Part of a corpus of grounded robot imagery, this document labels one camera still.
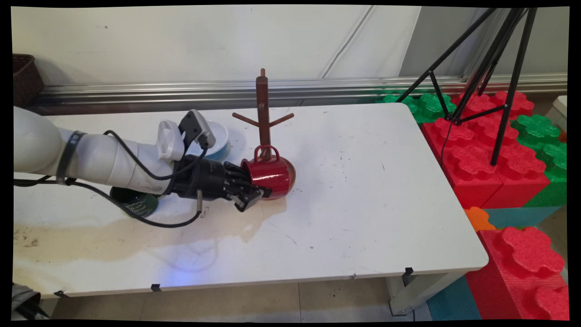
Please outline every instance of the table leg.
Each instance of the table leg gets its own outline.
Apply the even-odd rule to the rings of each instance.
[[[407,286],[400,276],[387,277],[393,315],[406,315],[436,293],[464,276],[465,272],[417,275]]]

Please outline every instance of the white robotic arm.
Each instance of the white robotic arm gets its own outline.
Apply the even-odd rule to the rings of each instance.
[[[14,171],[55,176],[72,134],[45,117],[14,107]],[[153,174],[173,173],[174,161],[159,159],[155,145],[124,142]],[[102,134],[83,135],[66,177],[152,194],[164,193],[170,183],[148,176],[114,137]]]
[[[107,133],[113,137],[61,129],[45,117],[14,107],[14,171],[56,176],[57,180],[83,179],[144,193],[176,193],[198,201],[200,196],[204,200],[224,198],[234,200],[240,211],[272,192],[252,185],[248,172],[229,162],[184,155],[192,142],[206,149],[216,142],[196,110],[189,111],[179,126],[162,121],[157,145]],[[30,183],[15,180],[15,186],[32,186]]]

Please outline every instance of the foam building block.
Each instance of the foam building block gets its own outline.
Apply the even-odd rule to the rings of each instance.
[[[541,151],[545,144],[558,144],[561,131],[551,124],[551,121],[540,115],[520,115],[511,122],[518,131],[518,142],[536,152]]]
[[[541,192],[549,184],[544,174],[547,165],[535,156],[532,149],[520,144],[501,148],[496,175],[502,186],[480,208],[523,207]]]
[[[458,106],[460,104],[460,100],[463,97],[464,97],[464,93],[462,92],[459,97],[457,97],[453,100],[453,103],[456,106]],[[489,109],[492,109],[495,107],[497,107],[497,105],[495,105],[494,102],[492,102],[490,100],[490,97],[487,94],[478,95],[478,93],[473,93],[472,96],[470,97],[470,100],[466,104],[466,107],[462,111],[462,118],[466,118],[468,116],[472,116],[474,114],[481,113],[483,111],[486,111],[486,110],[489,110]]]
[[[498,229],[537,226],[560,207],[485,209],[488,222]]]
[[[507,95],[508,93],[499,91],[496,92],[496,94],[491,97],[490,100],[494,103],[494,106],[501,106],[506,103]],[[525,94],[515,92],[508,118],[509,120],[514,120],[519,115],[532,116],[534,107],[535,104],[532,101],[527,100]]]
[[[545,144],[537,158],[546,165],[545,176],[550,181],[525,207],[554,207],[567,203],[567,143]]]
[[[482,319],[569,320],[565,261],[533,227],[477,232],[488,264],[465,277]]]
[[[478,307],[464,276],[432,296],[427,303],[433,321],[480,320]]]
[[[488,212],[478,208],[471,207],[470,209],[464,209],[468,220],[472,224],[475,232],[479,230],[494,230],[496,227],[490,223]]]
[[[490,166],[487,152],[476,146],[454,147],[449,153],[444,151],[442,169],[465,209],[482,207],[502,186],[495,174],[496,167]]]
[[[433,123],[425,123],[421,126],[422,133],[428,142],[428,145],[432,149],[434,156],[440,160],[440,155],[442,153],[442,146],[444,140],[448,135],[448,129],[450,128],[450,121],[438,118]],[[474,145],[474,132],[468,128],[465,124],[460,126],[452,124],[450,129],[450,136],[446,142],[446,150],[452,149],[454,147],[467,147],[469,145]]]
[[[474,140],[480,148],[492,151],[498,136],[501,116],[484,116],[466,122],[468,128],[474,131]],[[517,144],[518,131],[511,126],[504,130],[502,147],[510,147]]]
[[[448,113],[452,114],[456,111],[456,105],[451,102],[449,95],[442,94],[442,98]],[[422,94],[416,103],[419,108],[417,115],[414,115],[416,122],[433,123],[438,118],[444,118],[444,110],[442,110],[442,105],[436,94]]]

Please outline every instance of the teal foam block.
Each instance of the teal foam block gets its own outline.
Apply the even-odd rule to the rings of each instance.
[[[484,211],[489,215],[488,222],[501,229],[508,226],[536,226],[560,207],[503,208],[484,209]]]
[[[464,276],[432,296],[427,302],[433,321],[481,319]]]

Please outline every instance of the floor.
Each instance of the floor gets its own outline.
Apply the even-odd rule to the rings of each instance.
[[[197,322],[431,321],[393,317],[385,278],[61,298],[53,319]]]

